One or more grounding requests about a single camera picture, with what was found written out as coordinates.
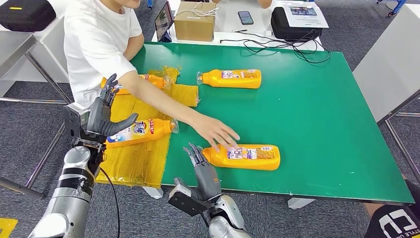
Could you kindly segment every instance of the gray carpet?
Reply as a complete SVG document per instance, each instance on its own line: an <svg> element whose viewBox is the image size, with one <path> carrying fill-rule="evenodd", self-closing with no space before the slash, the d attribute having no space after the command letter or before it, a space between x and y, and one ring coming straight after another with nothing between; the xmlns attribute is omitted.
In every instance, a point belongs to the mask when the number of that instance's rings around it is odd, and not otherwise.
<svg viewBox="0 0 420 238"><path fill-rule="evenodd" d="M384 31L392 18L385 4L374 0L317 0L330 29L321 41L332 51L344 53L351 69L360 62ZM149 11L145 1L136 10L146 40L152 38L153 20L163 5L155 1ZM70 95L69 86L62 84ZM46 83L17 82L7 96L20 98L58 99ZM420 101L407 111L419 112ZM24 184L37 165L62 122L59 106L12 104L0 102L0 176ZM420 125L417 119L395 118L393 123L407 149L420 166ZM414 179L407 163L388 130L381 131L402 173ZM26 237L41 218L56 186L64 154L70 148L69 137L63 136L42 170L34 189L48 194L45 200L12 192L0 187L0 217L19 220L13 238ZM199 217L190 218L168 205L166 199L155 200L142 188L116 186L121 210L122 238L208 237ZM368 217L359 203L315 201L303 209L290 210L285 198L264 195L230 194L243 211L247 229L261 238L358 238L363 237ZM114 237L116 234L115 204L110 185L96 184L89 213L86 237Z"/></svg>

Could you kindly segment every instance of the detergent bottle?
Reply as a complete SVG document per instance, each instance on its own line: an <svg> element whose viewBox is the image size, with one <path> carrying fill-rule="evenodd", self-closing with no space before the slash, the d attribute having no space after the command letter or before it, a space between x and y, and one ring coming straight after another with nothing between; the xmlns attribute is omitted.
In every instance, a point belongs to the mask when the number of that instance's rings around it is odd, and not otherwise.
<svg viewBox="0 0 420 238"><path fill-rule="evenodd" d="M157 140L169 133L178 133L178 121L149 119L138 120L129 128L106 138L106 147L113 148L119 146L133 145L137 143Z"/></svg>
<svg viewBox="0 0 420 238"><path fill-rule="evenodd" d="M218 145L203 149L203 155L214 166L249 170L276 170L280 165L280 151L274 145L238 145L227 150Z"/></svg>
<svg viewBox="0 0 420 238"><path fill-rule="evenodd" d="M150 83L152 83L154 86L156 86L159 89L170 89L170 87L171 87L171 81L170 81L170 78L168 76L158 77L158 76L153 75L153 74L139 74L139 77L149 81ZM105 83L106 83L106 78L103 78L102 83L101 83L101 88L103 88L105 86ZM115 88L119 89L119 92L117 93L117 95L130 94L128 92L128 90L125 89L120 84L116 85Z"/></svg>
<svg viewBox="0 0 420 238"><path fill-rule="evenodd" d="M261 71L258 69L218 70L207 73L197 72L197 84L208 84L224 88L259 88Z"/></svg>

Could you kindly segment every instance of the black bag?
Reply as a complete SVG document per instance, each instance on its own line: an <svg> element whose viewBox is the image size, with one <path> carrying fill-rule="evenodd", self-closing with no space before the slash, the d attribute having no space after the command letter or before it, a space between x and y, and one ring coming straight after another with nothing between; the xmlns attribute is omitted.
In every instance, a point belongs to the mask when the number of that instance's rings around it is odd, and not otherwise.
<svg viewBox="0 0 420 238"><path fill-rule="evenodd" d="M11 31L42 31L55 17L47 0L8 0L0 6L0 24Z"/></svg>
<svg viewBox="0 0 420 238"><path fill-rule="evenodd" d="M290 27L282 7L274 8L271 14L271 26L276 38L290 42L314 40L322 33L322 28Z"/></svg>

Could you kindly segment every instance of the green tabletop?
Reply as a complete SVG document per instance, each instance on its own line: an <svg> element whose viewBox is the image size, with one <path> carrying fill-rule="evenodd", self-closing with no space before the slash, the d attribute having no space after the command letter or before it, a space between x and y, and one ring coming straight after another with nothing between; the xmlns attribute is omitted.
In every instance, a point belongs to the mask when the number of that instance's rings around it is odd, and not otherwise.
<svg viewBox="0 0 420 238"><path fill-rule="evenodd" d="M326 52L313 54L322 60ZM200 86L197 111L232 127L241 144L280 149L276 171L216 168L222 188L246 192L413 203L342 53L309 64L293 51L251 55L243 47L146 43L132 60L139 73L182 67L179 84L195 85L197 71L260 69L257 90ZM191 127L170 139L162 184L181 177L196 185L188 142L208 147Z"/></svg>

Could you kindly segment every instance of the white cable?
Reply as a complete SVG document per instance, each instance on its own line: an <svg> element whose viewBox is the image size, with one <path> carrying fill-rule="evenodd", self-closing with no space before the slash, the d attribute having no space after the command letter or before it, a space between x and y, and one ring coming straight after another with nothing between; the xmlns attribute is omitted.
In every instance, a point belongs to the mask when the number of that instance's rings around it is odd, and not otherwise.
<svg viewBox="0 0 420 238"><path fill-rule="evenodd" d="M219 9L218 7L216 7L215 9L212 9L212 10L209 10L209 11L206 11L206 12L203 12L203 11L200 11L200 10L197 10L197 9L196 9L196 8L198 7L198 5L199 5L199 4L203 5L203 3L202 3L202 2L199 2L199 3L197 3L197 4L193 7L193 9L180 11L180 12L178 12L176 15L179 15L179 14L181 14L181 13L183 13L183 12L187 12L187 11L189 11L189 12L192 12L193 14L195 14L195 15L197 15L197 16L202 16L202 17L205 17L205 16L214 16L214 17L216 17L216 10L217 10L217 9Z"/></svg>

